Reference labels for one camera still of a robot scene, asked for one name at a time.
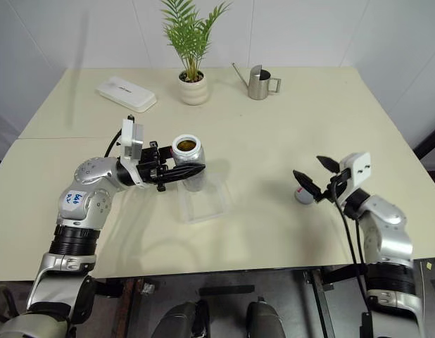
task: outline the white bracket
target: white bracket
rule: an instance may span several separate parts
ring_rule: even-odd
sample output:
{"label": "white bracket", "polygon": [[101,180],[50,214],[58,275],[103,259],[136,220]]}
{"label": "white bracket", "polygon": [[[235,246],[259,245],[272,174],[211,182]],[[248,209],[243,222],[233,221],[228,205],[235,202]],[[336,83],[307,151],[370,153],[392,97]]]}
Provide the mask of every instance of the white bracket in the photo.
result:
{"label": "white bracket", "polygon": [[124,118],[120,136],[120,162],[127,169],[137,187],[147,188],[150,185],[142,182],[136,167],[141,159],[142,144],[142,125],[137,125],[132,120]]}
{"label": "white bracket", "polygon": [[347,180],[347,188],[338,197],[341,205],[371,175],[370,153],[353,153],[343,158],[339,163],[339,169],[343,171],[347,168],[351,171],[351,178]]}

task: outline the white flower pot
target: white flower pot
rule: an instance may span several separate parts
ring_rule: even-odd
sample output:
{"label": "white flower pot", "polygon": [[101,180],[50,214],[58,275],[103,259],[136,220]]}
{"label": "white flower pot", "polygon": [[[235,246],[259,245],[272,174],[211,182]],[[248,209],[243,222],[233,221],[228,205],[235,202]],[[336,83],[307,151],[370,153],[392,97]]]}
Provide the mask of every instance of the white flower pot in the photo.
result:
{"label": "white flower pot", "polygon": [[177,78],[180,99],[184,103],[195,106],[208,100],[208,84],[205,75],[202,72],[201,74],[203,75],[203,78],[198,82],[184,82],[180,80],[180,75]]}

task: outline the white wall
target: white wall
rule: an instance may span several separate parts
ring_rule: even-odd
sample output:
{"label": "white wall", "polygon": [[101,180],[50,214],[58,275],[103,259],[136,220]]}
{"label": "white wall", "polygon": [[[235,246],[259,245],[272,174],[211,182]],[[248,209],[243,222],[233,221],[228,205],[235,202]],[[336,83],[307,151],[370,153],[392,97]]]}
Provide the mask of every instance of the white wall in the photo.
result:
{"label": "white wall", "polygon": [[[218,1],[196,3],[207,14]],[[0,157],[64,68],[180,67],[160,9],[0,0]],[[233,0],[212,41],[205,67],[354,65],[411,147],[435,128],[435,0]]]}

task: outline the palm plant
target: palm plant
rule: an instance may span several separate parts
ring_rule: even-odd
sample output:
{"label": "palm plant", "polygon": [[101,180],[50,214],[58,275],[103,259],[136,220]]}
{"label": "palm plant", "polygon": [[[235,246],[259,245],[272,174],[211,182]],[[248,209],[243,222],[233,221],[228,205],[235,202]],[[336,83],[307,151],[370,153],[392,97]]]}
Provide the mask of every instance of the palm plant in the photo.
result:
{"label": "palm plant", "polygon": [[222,2],[208,15],[208,18],[198,18],[196,5],[192,0],[161,0],[168,9],[161,11],[166,14],[164,30],[170,40],[169,46],[177,51],[186,70],[185,82],[201,80],[199,67],[210,46],[210,32],[213,23],[224,13],[229,4]]}

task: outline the black cable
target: black cable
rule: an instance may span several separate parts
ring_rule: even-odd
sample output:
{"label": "black cable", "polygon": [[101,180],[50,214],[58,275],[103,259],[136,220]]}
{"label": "black cable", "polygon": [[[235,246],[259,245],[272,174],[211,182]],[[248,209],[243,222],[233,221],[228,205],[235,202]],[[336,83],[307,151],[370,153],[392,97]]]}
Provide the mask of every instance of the black cable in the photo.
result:
{"label": "black cable", "polygon": [[360,288],[360,293],[363,297],[363,301],[365,302],[367,312],[370,313],[371,310],[370,310],[369,304],[367,303],[366,293],[365,293],[365,290],[363,289],[363,284],[362,284],[361,278],[360,278],[360,269],[358,268],[357,259],[355,257],[355,252],[353,250],[351,233],[349,232],[349,226],[347,225],[347,220],[346,220],[346,217],[343,213],[343,209],[338,202],[338,196],[336,195],[336,181],[333,181],[330,184],[330,192],[332,193],[332,198],[335,201],[336,208],[338,209],[339,214],[341,215],[341,218],[343,218],[344,228],[346,229],[346,236],[347,236],[347,240],[349,242],[349,249],[351,250],[352,261],[353,261],[353,264],[355,266],[355,276],[357,277],[358,287]]}
{"label": "black cable", "polygon": [[113,148],[114,144],[118,141],[118,138],[122,134],[122,129],[118,131],[118,133],[114,136],[114,138],[111,140],[110,145],[106,149],[106,153],[104,157],[108,157],[110,155],[111,149]]}
{"label": "black cable", "polygon": [[358,219],[355,219],[355,226],[357,230],[357,246],[358,246],[358,254],[360,255],[360,262],[362,265],[365,264],[365,259],[363,258],[363,250],[361,249],[361,241],[360,241],[360,223],[358,222]]}
{"label": "black cable", "polygon": [[8,305],[9,315],[12,318],[17,317],[19,315],[19,311],[15,306],[13,294],[11,293],[10,289],[4,284],[0,284],[0,295],[1,294],[4,296],[6,304]]}

